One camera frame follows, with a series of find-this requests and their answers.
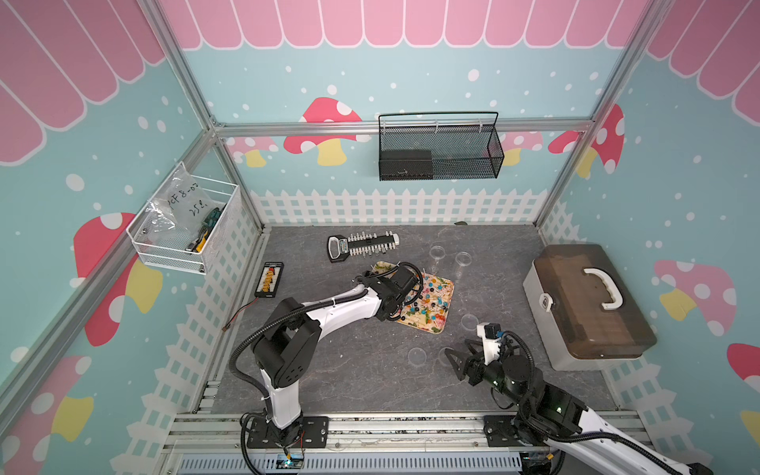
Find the clear candy jar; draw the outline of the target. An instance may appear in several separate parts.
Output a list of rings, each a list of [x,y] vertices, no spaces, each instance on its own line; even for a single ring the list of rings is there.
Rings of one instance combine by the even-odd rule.
[[[472,261],[472,255],[466,251],[461,251],[455,255],[455,262],[459,267],[467,267],[472,264]]]
[[[447,256],[447,252],[441,245],[434,245],[429,250],[429,256],[435,261],[439,262]]]

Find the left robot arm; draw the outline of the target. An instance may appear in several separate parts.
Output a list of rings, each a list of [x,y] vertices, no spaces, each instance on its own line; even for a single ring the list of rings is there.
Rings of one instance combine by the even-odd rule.
[[[300,403],[300,379],[325,336],[353,323],[398,321],[425,289],[423,272],[409,262],[356,277],[354,289],[334,297],[301,303],[282,300],[268,320],[232,351],[229,372],[253,386],[264,403],[260,413],[241,416],[241,452],[251,448],[323,447],[321,429],[329,421],[306,417]]]

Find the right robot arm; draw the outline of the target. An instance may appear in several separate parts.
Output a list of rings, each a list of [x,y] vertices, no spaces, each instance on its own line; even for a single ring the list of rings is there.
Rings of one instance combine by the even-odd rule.
[[[489,386],[515,411],[507,437],[524,445],[546,445],[602,474],[710,474],[698,462],[683,463],[623,433],[579,398],[546,382],[526,342],[498,324],[480,324],[467,351],[445,357],[458,380]]]

